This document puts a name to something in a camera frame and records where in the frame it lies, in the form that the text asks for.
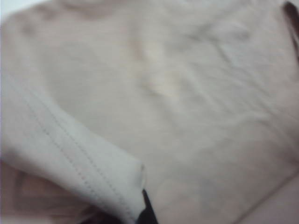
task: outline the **seam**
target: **seam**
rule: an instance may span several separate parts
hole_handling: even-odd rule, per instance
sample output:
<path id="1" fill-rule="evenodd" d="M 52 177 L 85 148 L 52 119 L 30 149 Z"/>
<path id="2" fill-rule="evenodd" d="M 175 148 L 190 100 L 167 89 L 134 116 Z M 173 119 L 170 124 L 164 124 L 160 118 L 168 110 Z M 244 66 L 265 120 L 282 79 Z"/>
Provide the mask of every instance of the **seam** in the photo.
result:
<path id="1" fill-rule="evenodd" d="M 77 175 L 80 177 L 80 179 L 82 180 L 83 184 L 88 188 L 88 190 L 90 191 L 90 193 L 92 195 L 95 196 L 96 200 L 101 204 L 102 209 L 104 209 L 105 211 L 107 211 L 107 207 L 105 206 L 105 204 L 101 201 L 100 197 L 98 196 L 98 194 L 95 192 L 95 190 L 91 187 L 90 183 L 85 179 L 85 177 L 82 175 L 82 173 L 80 172 L 80 170 L 75 166 L 74 161 L 66 154 L 66 152 L 64 151 L 63 147 L 61 147 L 61 145 L 59 145 L 57 142 L 55 142 L 55 140 L 51 137 L 49 131 L 42 125 L 41 121 L 39 120 L 38 116 L 36 115 L 34 109 L 32 108 L 32 106 L 27 102 L 27 100 L 16 90 L 16 88 L 9 84 L 12 89 L 20 96 L 20 98 L 23 100 L 23 102 L 27 105 L 27 107 L 30 109 L 30 111 L 32 112 L 33 117 L 35 118 L 35 120 L 37 121 L 39 127 L 42 129 L 42 132 L 47 135 L 51 142 L 59 149 L 59 151 L 61 152 L 61 154 L 67 159 L 67 161 L 71 164 L 71 166 L 73 167 L 73 169 L 76 171 Z"/>
<path id="2" fill-rule="evenodd" d="M 74 139 L 74 137 L 72 137 L 69 132 L 60 124 L 60 122 L 57 120 L 56 116 L 52 113 L 52 111 L 50 110 L 50 108 L 38 97 L 36 96 L 33 92 L 31 92 L 30 90 L 28 90 L 28 92 L 31 93 L 31 95 L 33 95 L 38 101 L 41 102 L 41 104 L 47 109 L 47 111 L 50 113 L 51 117 L 54 119 L 55 123 L 63 130 L 63 132 L 73 141 L 73 143 L 75 143 L 75 145 L 77 146 L 78 149 L 80 149 L 80 151 L 85 155 L 85 157 L 88 159 L 88 161 L 90 162 L 90 164 L 92 165 L 92 167 L 96 170 L 96 172 L 102 177 L 102 179 L 106 182 L 106 184 L 108 185 L 108 187 L 112 190 L 112 192 L 117 196 L 119 203 L 124 207 L 127 216 L 135 221 L 132 212 L 130 210 L 130 208 L 128 207 L 128 205 L 126 204 L 123 196 L 116 190 L 116 188 L 112 185 L 112 183 L 109 181 L 109 179 L 106 177 L 106 175 L 103 173 L 103 171 L 94 163 L 94 161 L 92 160 L 92 158 L 89 156 L 88 152 Z"/>
<path id="3" fill-rule="evenodd" d="M 260 207 L 260 205 L 262 205 L 264 202 L 266 202 L 268 199 L 270 199 L 272 196 L 274 196 L 277 192 L 279 192 L 279 190 L 281 190 L 285 185 L 287 185 L 289 182 L 291 182 L 297 176 L 299 176 L 299 169 L 296 169 L 296 171 L 294 173 L 292 173 L 289 177 L 282 180 L 281 183 L 279 183 L 277 186 L 275 186 L 274 189 L 272 189 L 264 197 L 260 198 L 254 205 L 252 205 L 249 209 L 247 209 L 247 211 L 245 211 L 243 214 L 241 214 L 231 224 L 240 224 L 241 221 L 243 221 L 250 214 L 252 214 L 254 211 L 256 211 Z"/>

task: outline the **shirt sleeve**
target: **shirt sleeve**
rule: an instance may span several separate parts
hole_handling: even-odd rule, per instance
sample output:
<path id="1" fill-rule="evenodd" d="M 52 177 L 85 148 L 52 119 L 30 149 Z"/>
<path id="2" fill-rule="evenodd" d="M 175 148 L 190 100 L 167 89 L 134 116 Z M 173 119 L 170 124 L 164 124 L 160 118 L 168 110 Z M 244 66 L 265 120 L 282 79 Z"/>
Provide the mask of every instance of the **shirt sleeve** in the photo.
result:
<path id="1" fill-rule="evenodd" d="M 1 87 L 1 159 L 133 224 L 145 208 L 143 164 L 6 71 Z"/>

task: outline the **stitching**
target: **stitching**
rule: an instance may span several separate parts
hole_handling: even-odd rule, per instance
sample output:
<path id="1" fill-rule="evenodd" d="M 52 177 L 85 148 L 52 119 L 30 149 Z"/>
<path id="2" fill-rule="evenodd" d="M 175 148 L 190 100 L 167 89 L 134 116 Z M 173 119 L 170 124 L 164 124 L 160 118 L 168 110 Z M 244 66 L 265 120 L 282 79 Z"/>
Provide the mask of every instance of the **stitching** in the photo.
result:
<path id="1" fill-rule="evenodd" d="M 82 175 L 82 173 L 78 170 L 78 168 L 75 166 L 73 160 L 65 153 L 64 149 L 59 145 L 58 143 L 55 142 L 55 140 L 51 137 L 49 131 L 42 125 L 41 121 L 39 120 L 38 116 L 36 115 L 35 111 L 31 107 L 31 105 L 27 102 L 27 100 L 16 90 L 16 88 L 9 84 L 12 89 L 21 97 L 21 99 L 24 101 L 24 103 L 27 105 L 27 107 L 31 110 L 33 117 L 37 121 L 38 125 L 41 127 L 42 131 L 50 138 L 52 143 L 59 149 L 59 151 L 62 153 L 62 155 L 67 159 L 67 161 L 71 164 L 71 166 L 74 168 L 76 171 L 77 175 L 80 177 L 82 180 L 83 184 L 89 189 L 92 195 L 95 196 L 96 200 L 100 203 L 102 209 L 107 211 L 107 207 L 104 205 L 104 203 L 101 201 L 100 197 L 98 194 L 95 192 L 95 190 L 91 187 L 90 183 L 85 179 L 85 177 Z"/>
<path id="2" fill-rule="evenodd" d="M 113 193 L 118 197 L 118 200 L 121 203 L 121 205 L 124 207 L 124 209 L 125 209 L 126 214 L 128 215 L 128 217 L 131 220 L 135 221 L 135 219 L 134 219 L 134 217 L 132 215 L 132 212 L 131 212 L 130 208 L 128 207 L 128 205 L 126 204 L 123 196 L 116 190 L 116 188 L 112 185 L 112 183 L 109 181 L 109 179 L 106 177 L 106 175 L 102 172 L 102 170 L 94 163 L 94 161 L 92 160 L 92 158 L 88 155 L 87 151 L 60 124 L 60 122 L 57 120 L 57 118 L 55 117 L 55 115 L 51 112 L 50 108 L 38 96 L 36 96 L 33 92 L 31 92 L 30 90 L 28 90 L 28 92 L 30 92 L 38 101 L 40 101 L 42 103 L 42 105 L 47 109 L 47 111 L 50 113 L 51 117 L 54 119 L 55 123 L 64 131 L 64 133 L 75 143 L 75 145 L 80 149 L 80 151 L 86 156 L 86 158 L 89 160 L 89 162 L 92 165 L 92 167 L 102 177 L 102 179 L 106 182 L 106 184 L 113 191 Z"/>

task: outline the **garment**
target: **garment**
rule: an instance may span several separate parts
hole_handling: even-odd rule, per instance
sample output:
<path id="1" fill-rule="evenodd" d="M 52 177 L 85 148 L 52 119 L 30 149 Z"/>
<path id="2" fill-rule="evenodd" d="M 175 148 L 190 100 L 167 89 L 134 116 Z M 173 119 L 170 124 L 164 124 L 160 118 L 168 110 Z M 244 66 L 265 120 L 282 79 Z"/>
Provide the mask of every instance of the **garment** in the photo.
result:
<path id="1" fill-rule="evenodd" d="M 233 223 L 299 170 L 281 2 L 52 0 L 14 14 L 2 159 L 127 224 L 144 187 L 161 224 Z"/>

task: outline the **beige fabric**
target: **beige fabric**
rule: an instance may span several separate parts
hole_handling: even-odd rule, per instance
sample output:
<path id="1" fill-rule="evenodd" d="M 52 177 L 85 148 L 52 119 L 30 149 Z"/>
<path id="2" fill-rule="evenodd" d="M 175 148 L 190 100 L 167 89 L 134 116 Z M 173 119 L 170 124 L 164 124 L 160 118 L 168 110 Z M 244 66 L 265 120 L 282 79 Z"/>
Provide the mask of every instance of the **beige fabric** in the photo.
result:
<path id="1" fill-rule="evenodd" d="M 161 224 L 228 224 L 299 169 L 278 2 L 49 1 L 4 23 L 2 66 L 142 160 Z"/>

